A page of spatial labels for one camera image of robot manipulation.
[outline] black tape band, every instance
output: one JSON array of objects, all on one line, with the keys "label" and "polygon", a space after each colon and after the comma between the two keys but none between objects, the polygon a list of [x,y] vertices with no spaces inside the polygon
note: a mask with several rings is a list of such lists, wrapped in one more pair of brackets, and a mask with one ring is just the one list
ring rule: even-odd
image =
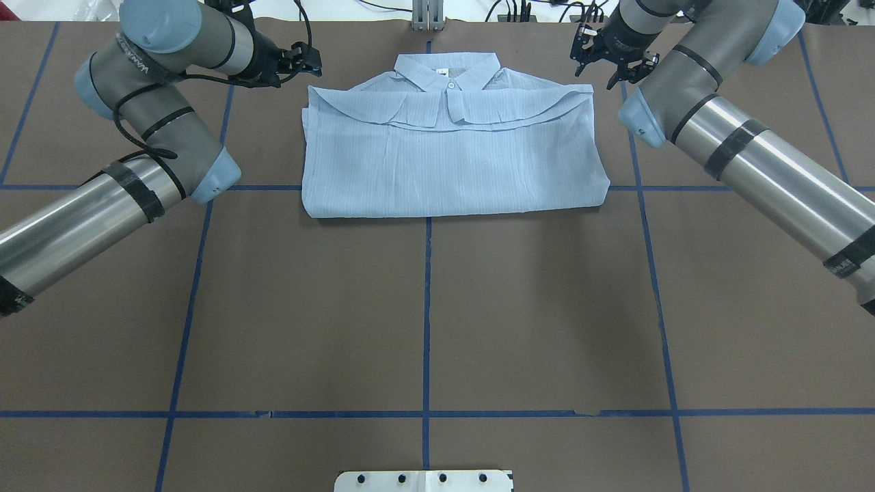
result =
[{"label": "black tape band", "polygon": [[26,308],[33,298],[21,292],[9,280],[0,275],[0,317],[9,316]]},{"label": "black tape band", "polygon": [[714,78],[714,81],[717,83],[718,88],[723,84],[723,76],[720,75],[720,72],[718,72],[717,69],[714,68],[714,66],[708,62],[708,60],[702,58],[702,55],[694,52],[693,50],[689,49],[687,46],[684,46],[684,45],[677,45],[674,48],[672,48],[672,50],[679,52],[679,53],[683,53],[687,56],[687,58],[698,63],[700,67],[704,68],[705,72],[708,72],[708,75],[710,75],[711,77]]},{"label": "black tape band", "polygon": [[677,126],[675,127],[675,132],[671,134],[670,141],[671,141],[672,144],[677,144],[677,136],[681,134],[681,130],[683,130],[683,127],[687,126],[687,123],[690,122],[690,118],[692,118],[693,115],[695,115],[696,113],[698,113],[699,110],[700,110],[705,104],[708,104],[708,102],[709,102],[710,100],[715,99],[715,98],[717,98],[717,97],[718,97],[717,93],[708,94],[708,95],[706,95],[706,96],[702,99],[702,101],[699,101],[699,102],[696,104],[696,106],[693,106],[693,109],[691,109],[689,112],[687,112],[687,114],[683,117],[683,119],[681,120],[681,122],[678,123]]},{"label": "black tape band", "polygon": [[836,277],[847,278],[873,256],[875,256],[875,227],[864,232],[854,242],[848,244],[844,250],[823,262],[823,266]]},{"label": "black tape band", "polygon": [[231,49],[227,50],[227,55],[225,55],[225,59],[220,61],[218,65],[212,67],[206,67],[207,70],[215,70],[216,68],[221,67],[228,63],[228,60],[231,60],[231,55],[234,54],[234,49],[237,47],[237,32],[234,29],[234,25],[231,24],[231,18],[225,16],[225,20],[227,20],[227,26],[231,29]]},{"label": "black tape band", "polygon": [[863,309],[869,312],[872,316],[875,316],[875,299],[863,304]]},{"label": "black tape band", "polygon": [[720,175],[730,162],[739,155],[747,145],[760,133],[768,130],[768,127],[757,120],[747,120],[723,141],[722,144],[710,155],[705,164],[705,171],[712,178],[720,181]]},{"label": "black tape band", "polygon": [[674,15],[677,13],[677,12],[674,12],[674,13],[671,13],[671,14],[663,14],[663,13],[661,13],[661,12],[654,11],[654,10],[651,9],[650,7],[647,7],[645,4],[643,4],[643,3],[641,2],[641,0],[635,0],[635,3],[638,4],[638,7],[641,8],[641,9],[642,9],[643,11],[645,11],[646,13],[648,13],[648,14],[654,16],[654,17],[658,17],[658,18],[670,18],[670,17],[674,16]]},{"label": "black tape band", "polygon": [[[140,158],[140,157],[147,157],[147,158],[154,160],[158,164],[158,167],[160,167],[161,169],[164,170],[164,172],[167,173],[167,177],[170,178],[170,181],[173,181],[173,185],[176,187],[177,191],[179,192],[179,199],[180,200],[186,199],[188,194],[186,193],[186,188],[184,186],[182,186],[182,181],[179,181],[179,178],[177,178],[176,173],[173,172],[173,170],[167,165],[166,162],[164,162],[164,160],[162,158],[160,158],[158,156],[147,155],[145,152],[137,152],[137,153],[131,154],[129,156],[125,156],[119,160],[122,163],[125,163],[125,162],[131,161],[135,158]],[[88,181],[100,176],[101,174],[103,174],[103,171],[98,172],[97,174],[92,176]]]},{"label": "black tape band", "polygon": [[137,46],[123,32],[119,31],[115,34],[115,42],[118,44],[119,49],[122,50],[122,53],[124,53],[125,58],[156,83],[169,86],[183,80],[179,74],[167,70],[160,63],[153,60],[143,48]]},{"label": "black tape band", "polygon": [[140,180],[140,177],[128,169],[121,162],[114,162],[108,165],[103,173],[109,176],[128,192],[130,198],[133,198],[137,205],[143,210],[146,215],[146,220],[153,223],[155,219],[164,215],[164,205],[158,199],[158,195],[146,187]]},{"label": "black tape band", "polygon": [[187,114],[193,113],[193,112],[194,112],[194,108],[192,108],[191,106],[185,106],[182,109],[177,109],[176,111],[173,111],[171,114],[161,118],[160,120],[155,122],[155,124],[153,124],[151,127],[147,128],[146,131],[143,132],[143,141],[149,140],[149,137],[151,137],[152,134],[154,134],[156,131],[164,128],[164,126],[166,124],[168,124],[169,122],[179,118],[182,115],[187,115]]}]

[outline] metal bracket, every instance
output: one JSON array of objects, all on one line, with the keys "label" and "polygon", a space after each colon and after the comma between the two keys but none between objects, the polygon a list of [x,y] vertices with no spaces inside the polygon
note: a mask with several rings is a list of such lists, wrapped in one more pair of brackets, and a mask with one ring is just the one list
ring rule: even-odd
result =
[{"label": "metal bracket", "polygon": [[513,492],[514,474],[501,470],[346,472],[334,492]]},{"label": "metal bracket", "polygon": [[413,30],[442,31],[444,0],[413,0]]}]

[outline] blue tape line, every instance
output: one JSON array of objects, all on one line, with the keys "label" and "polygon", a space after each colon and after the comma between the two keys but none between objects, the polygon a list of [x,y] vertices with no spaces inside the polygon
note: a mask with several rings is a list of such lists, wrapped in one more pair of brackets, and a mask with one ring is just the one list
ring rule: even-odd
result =
[{"label": "blue tape line", "polygon": [[645,192],[730,192],[728,186],[641,186]]},{"label": "blue tape line", "polygon": [[431,231],[432,219],[425,219],[425,285],[423,287],[423,470],[431,465]]},{"label": "blue tape line", "polygon": [[166,411],[3,410],[0,418],[167,418]]},{"label": "blue tape line", "polygon": [[830,119],[826,116],[826,108],[823,107],[823,99],[820,96],[820,89],[817,88],[817,81],[815,80],[814,70],[811,69],[811,60],[809,59],[809,50],[805,46],[805,36],[802,35],[802,31],[799,31],[799,45],[802,48],[802,60],[805,62],[805,71],[808,72],[808,80],[811,82],[811,90],[815,93],[815,101],[817,102],[817,109],[821,113],[821,118],[823,119],[823,126],[826,127],[826,134],[829,137],[829,144],[832,146],[832,153],[836,156],[836,162],[838,163],[838,172],[841,175],[842,181],[848,183],[848,173],[844,169],[844,161],[842,160],[842,154],[838,151],[838,144],[836,143],[836,136],[832,132],[832,125],[830,124]]},{"label": "blue tape line", "polygon": [[225,115],[222,117],[221,131],[219,132],[219,141],[223,144],[225,144],[225,136],[228,134],[228,119],[231,117],[232,102],[234,102],[234,86],[228,86],[225,98]]},{"label": "blue tape line", "polygon": [[234,185],[232,192],[299,192],[301,185]]},{"label": "blue tape line", "polygon": [[273,411],[271,418],[421,418],[419,410],[398,411]]},{"label": "blue tape line", "polygon": [[[770,417],[875,415],[875,407],[821,408],[714,408],[671,410],[605,410],[594,415],[573,410],[435,410],[428,418],[666,418],[680,417]],[[1,410],[0,418],[168,418],[168,411],[100,410]],[[343,418],[423,418],[419,410],[391,411],[176,411],[174,419],[343,419]]]},{"label": "blue tape line", "polygon": [[39,63],[37,76],[33,79],[31,92],[27,95],[27,101],[24,103],[24,109],[21,111],[21,117],[18,118],[18,126],[15,128],[15,134],[13,134],[12,136],[12,142],[9,145],[9,151],[6,152],[6,160],[3,162],[3,169],[0,169],[0,185],[2,185],[4,181],[6,181],[6,173],[9,172],[9,166],[12,164],[12,156],[15,155],[15,148],[18,146],[18,139],[21,137],[21,132],[25,128],[27,114],[31,111],[33,97],[37,94],[37,87],[39,87],[39,81],[43,78],[43,72],[46,70],[46,64],[49,60],[49,54],[52,52],[55,38],[58,37],[59,28],[60,22],[56,22],[54,27],[52,28],[52,36],[49,37],[49,43],[45,47],[43,60]]},{"label": "blue tape line", "polygon": [[[231,105],[234,102],[234,86],[228,87],[227,98],[225,100],[225,115],[222,117],[221,132],[219,141],[225,143],[225,136],[228,133],[228,120],[231,117]],[[182,332],[182,342],[179,346],[179,359],[176,364],[176,375],[173,378],[173,392],[170,401],[170,415],[167,417],[167,427],[164,429],[164,444],[161,446],[161,459],[158,462],[158,472],[155,479],[155,492],[161,492],[164,486],[165,470],[167,469],[167,456],[170,454],[170,443],[173,437],[173,423],[176,418],[176,408],[179,402],[179,387],[182,385],[182,373],[186,367],[186,353],[188,351],[189,336],[192,331],[192,321],[194,319],[194,302],[198,296],[198,287],[200,286],[200,272],[204,263],[204,248],[207,245],[207,232],[210,229],[210,220],[213,217],[213,203],[210,201],[206,204],[206,212],[204,213],[204,225],[200,232],[200,245],[198,247],[198,258],[194,265],[194,277],[192,279],[192,290],[188,298],[188,311],[185,314],[185,328]]]},{"label": "blue tape line", "polygon": [[770,415],[875,415],[875,408],[738,408],[680,410],[681,417],[767,417]]},{"label": "blue tape line", "polygon": [[262,418],[270,417],[272,411],[176,411],[174,418]]},{"label": "blue tape line", "polygon": [[[626,83],[620,86],[623,93],[623,101],[627,98]],[[641,183],[641,167],[638,163],[638,148],[635,146],[635,137],[632,132],[627,132],[629,138],[629,150],[632,152],[632,167],[635,171],[635,185],[638,190],[638,208],[641,212],[641,225],[644,228],[644,243],[647,246],[647,263],[650,267],[650,283],[653,286],[656,299],[656,311],[659,316],[659,330],[662,337],[662,362],[665,366],[665,379],[668,383],[668,401],[671,404],[672,424],[675,427],[675,444],[677,446],[677,461],[681,469],[681,484],[683,492],[690,492],[690,477],[687,473],[686,453],[683,450],[683,436],[681,434],[681,419],[677,413],[677,396],[675,393],[675,378],[671,369],[671,355],[669,353],[669,337],[665,330],[665,317],[662,312],[662,296],[659,290],[659,278],[656,275],[656,261],[654,258],[653,242],[650,237],[650,223],[648,221],[647,206],[644,201],[644,187]]]}]

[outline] folded shirt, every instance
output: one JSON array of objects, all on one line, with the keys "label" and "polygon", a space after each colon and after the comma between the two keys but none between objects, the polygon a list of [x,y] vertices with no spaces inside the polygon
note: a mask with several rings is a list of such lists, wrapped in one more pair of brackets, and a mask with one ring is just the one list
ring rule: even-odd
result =
[{"label": "folded shirt", "polygon": [[592,86],[501,68],[494,53],[398,56],[348,91],[309,88],[312,217],[500,214],[605,201]]}]

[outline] wire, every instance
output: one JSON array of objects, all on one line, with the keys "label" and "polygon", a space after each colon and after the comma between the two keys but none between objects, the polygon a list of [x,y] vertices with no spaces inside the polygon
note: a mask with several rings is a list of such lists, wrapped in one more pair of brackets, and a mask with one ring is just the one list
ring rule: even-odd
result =
[{"label": "wire", "polygon": [[562,11],[562,15],[559,16],[559,22],[562,22],[562,20],[565,18],[565,14],[568,13],[568,10],[569,10],[571,7],[575,6],[575,5],[579,5],[579,6],[580,6],[580,19],[581,19],[581,20],[584,19],[584,12],[585,12],[585,9],[586,9],[586,5],[584,5],[583,2],[571,2],[570,4],[568,4],[568,5],[565,7],[565,10]]},{"label": "wire", "polygon": [[[307,60],[310,56],[310,49],[311,49],[311,46],[313,44],[313,31],[312,31],[312,28],[310,26],[310,18],[307,17],[307,11],[304,10],[304,6],[301,4],[301,0],[292,0],[292,1],[298,7],[297,9],[298,9],[299,15],[302,15],[304,17],[304,26],[307,29],[307,47],[304,50],[303,59]],[[295,75],[300,74],[301,70],[303,68],[304,68],[304,63],[303,62],[299,63],[297,65],[297,67],[295,67],[291,71],[291,73],[288,74],[286,77],[282,78],[279,81],[279,83],[282,85],[285,82],[290,81]],[[273,87],[272,85],[270,85],[268,83],[264,83],[264,82],[234,81],[234,80],[230,80],[230,79],[220,79],[218,77],[213,77],[210,75],[201,75],[201,74],[182,73],[180,75],[180,77],[183,80],[187,80],[187,81],[188,80],[212,81],[212,82],[219,82],[220,84],[225,84],[225,85],[229,85],[229,86],[237,86],[237,87],[245,87],[245,88]],[[132,154],[125,156],[124,158],[122,158],[122,160],[127,159],[127,158],[133,158],[137,155],[143,155],[143,154],[148,155],[151,158],[154,158],[156,161],[160,160],[161,158],[175,159],[179,156],[174,151],[169,151],[167,149],[158,149],[156,147],[149,146],[145,142],[143,142],[140,139],[131,135],[130,132],[128,132],[124,128],[124,125],[122,125],[122,112],[121,112],[121,110],[122,110],[122,106],[124,106],[124,104],[126,102],[130,101],[131,99],[134,99],[135,97],[138,97],[139,95],[146,94],[147,92],[150,92],[150,91],[162,88],[162,87],[164,87],[164,86],[161,84],[150,84],[148,86],[141,87],[141,88],[131,92],[130,94],[125,95],[122,99],[119,99],[118,102],[116,102],[113,105],[112,121],[113,121],[113,124],[115,125],[115,128],[129,142],[131,142],[132,144],[136,145],[137,147],[139,147],[141,149],[141,151],[134,152]]]},{"label": "wire", "polygon": [[605,21],[605,5],[610,2],[610,0],[605,0],[601,4],[596,4],[595,2],[590,3],[589,5],[584,5],[583,2],[571,2],[570,4],[565,5],[565,10],[562,12],[562,16],[559,17],[559,22],[562,22],[565,19],[565,14],[568,13],[568,10],[577,5],[580,7],[580,20],[578,22],[584,22],[585,19],[592,18],[592,22],[595,22],[596,17],[602,17],[601,22]]},{"label": "wire", "polygon": [[370,2],[366,2],[365,0],[359,0],[359,2],[362,2],[362,3],[365,4],[365,5],[370,5],[370,6],[372,6],[372,7],[376,7],[376,8],[378,8],[378,9],[385,9],[385,10],[387,10],[387,11],[413,12],[412,9],[402,9],[402,8],[399,8],[399,7],[387,7],[387,6],[385,6],[385,5],[371,4]]},{"label": "wire", "polygon": [[168,151],[167,149],[156,149],[155,147],[150,147],[145,142],[140,141],[138,138],[131,135],[122,125],[122,114],[120,109],[124,105],[125,102],[130,101],[131,99],[137,97],[138,95],[143,95],[147,92],[153,91],[157,88],[162,88],[161,84],[151,84],[145,87],[141,87],[134,92],[131,92],[128,95],[125,95],[122,99],[119,99],[118,102],[113,105],[112,108],[112,123],[115,124],[115,128],[122,134],[123,137],[127,138],[129,142],[136,145],[140,149],[143,150],[143,153],[148,154],[149,156],[158,156],[160,158],[177,158],[179,157],[176,152]]},{"label": "wire", "polygon": [[[483,22],[489,22],[489,18],[492,16],[492,13],[495,11],[495,7],[498,7],[498,4],[501,3],[501,0],[495,0],[495,3],[492,7],[489,8],[489,12],[486,14],[486,20]],[[507,18],[510,19],[510,10],[507,11]]]}]

